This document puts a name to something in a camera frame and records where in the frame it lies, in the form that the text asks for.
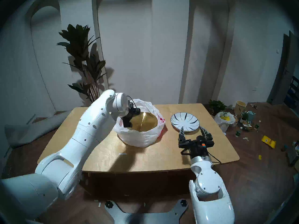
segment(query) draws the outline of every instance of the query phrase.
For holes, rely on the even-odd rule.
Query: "golden bowl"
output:
[[[139,115],[134,116],[130,122],[132,127],[129,129],[138,132],[149,131],[158,125],[156,116],[149,112],[141,112]]]

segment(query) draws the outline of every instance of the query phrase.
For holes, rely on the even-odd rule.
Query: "yellow package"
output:
[[[275,148],[276,146],[276,141],[271,140],[269,137],[267,136],[263,136],[262,141],[266,144],[268,144],[271,148]]]
[[[226,121],[230,121],[229,116],[220,116],[220,118]]]

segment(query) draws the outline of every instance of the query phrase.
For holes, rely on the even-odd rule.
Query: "white plastic bag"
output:
[[[137,108],[140,108],[141,112],[150,112],[155,115],[158,119],[158,125],[149,131],[138,132],[136,130],[124,128],[122,119],[118,117],[113,130],[126,144],[144,148],[149,146],[150,144],[153,144],[160,136],[165,124],[165,119],[162,117],[159,110],[152,105],[152,103],[144,102],[141,99],[134,99],[134,102]]]
[[[218,126],[220,127],[220,129],[223,131],[223,132],[226,132],[227,128],[229,125],[231,124],[234,124],[234,122],[236,121],[234,116],[232,114],[230,114],[229,112],[226,113],[226,116],[229,117],[229,121],[226,121],[226,120],[223,120],[220,118],[220,116],[223,116],[224,115],[224,112],[219,112],[214,120],[216,121],[216,123],[218,124]]]

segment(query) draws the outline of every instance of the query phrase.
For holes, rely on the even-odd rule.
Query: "bag of items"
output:
[[[214,120],[216,121],[216,123],[218,124],[218,126],[223,132],[226,132],[229,125],[234,124],[236,121],[232,114],[223,111],[219,112],[215,116]]]
[[[124,128],[122,119],[118,117],[113,130],[126,144],[144,148],[153,144],[160,136],[165,119],[152,103],[141,99],[134,99],[133,101],[141,110],[140,115],[130,120],[133,127]]]

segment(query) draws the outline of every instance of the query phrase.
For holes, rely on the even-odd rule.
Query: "small plant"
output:
[[[226,106],[220,100],[211,100],[209,101],[210,108],[213,109],[212,115],[215,116],[217,113],[223,111]]]
[[[242,112],[242,120],[244,121],[248,120],[248,111]]]

